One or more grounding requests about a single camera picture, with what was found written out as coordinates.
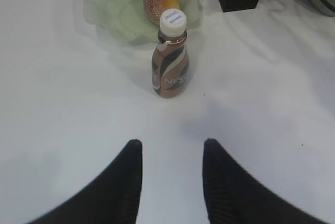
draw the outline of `white tablecloth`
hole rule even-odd
[[[143,142],[138,224],[208,223],[203,143],[335,223],[335,20],[306,0],[222,13],[189,31],[191,81],[151,88],[154,44],[118,45],[82,0],[0,0],[0,223],[35,219]]]

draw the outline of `white bottle cap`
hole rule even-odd
[[[161,15],[161,31],[168,37],[180,37],[186,30],[186,15],[179,9],[171,8]]]

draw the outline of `chocolate milk bottle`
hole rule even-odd
[[[179,95],[187,85],[186,16],[178,9],[168,9],[160,21],[159,43],[152,56],[152,84],[164,98]]]

